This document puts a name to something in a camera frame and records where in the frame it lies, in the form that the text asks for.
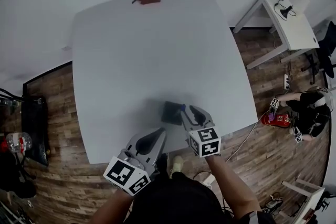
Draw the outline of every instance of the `plastic bottle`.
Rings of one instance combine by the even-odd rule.
[[[1,151],[9,150],[12,153],[22,153],[31,149],[33,142],[27,133],[9,133],[1,143]]]

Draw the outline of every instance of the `power strip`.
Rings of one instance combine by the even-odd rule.
[[[215,181],[215,177],[213,174],[209,174],[206,179],[203,181],[203,185],[205,186],[211,186],[212,182]]]
[[[288,75],[284,74],[284,85],[283,85],[284,90],[288,90],[289,89],[289,83],[288,83],[288,81],[289,81]]]

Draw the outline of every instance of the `wooden floor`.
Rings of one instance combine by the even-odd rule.
[[[276,38],[274,44],[273,36],[264,30],[242,30],[234,37],[244,64],[271,51],[274,45],[281,44],[279,38]],[[247,71],[258,116],[268,109],[272,97],[284,92],[282,80],[285,64],[280,63],[279,59],[276,57]],[[309,73],[300,71],[306,64],[304,57],[291,62],[290,86],[293,91],[305,91],[311,87]],[[316,85],[324,86],[322,74],[317,76]],[[12,208],[20,204],[36,223],[84,223],[113,191],[102,176],[107,164],[89,165],[78,125],[73,90],[71,65],[28,85],[29,94],[42,94],[48,102],[50,165],[44,168],[34,161],[26,165],[27,171],[37,177],[34,181],[37,195],[30,199],[33,209],[27,206],[26,199],[18,199],[13,193],[11,197]],[[238,148],[251,128],[249,126],[223,138],[224,160]],[[19,112],[8,117],[2,127],[2,131],[18,130]],[[283,210],[291,214],[297,209],[295,201],[302,201],[303,197],[282,186],[281,182],[286,180],[293,183],[300,176],[301,179],[320,185],[326,166],[328,143],[328,127],[311,143],[297,144],[288,130],[258,123],[229,164],[256,193],[261,205],[269,195],[278,191],[284,197]],[[208,170],[205,160],[195,157],[189,149],[171,153],[170,158],[175,154],[181,154],[185,159],[183,172],[189,177]],[[202,173],[196,179],[205,177],[206,173]],[[216,183],[213,183],[212,190],[221,200]],[[8,204],[3,191],[0,191],[0,198]],[[281,216],[276,216],[276,221],[285,222]]]

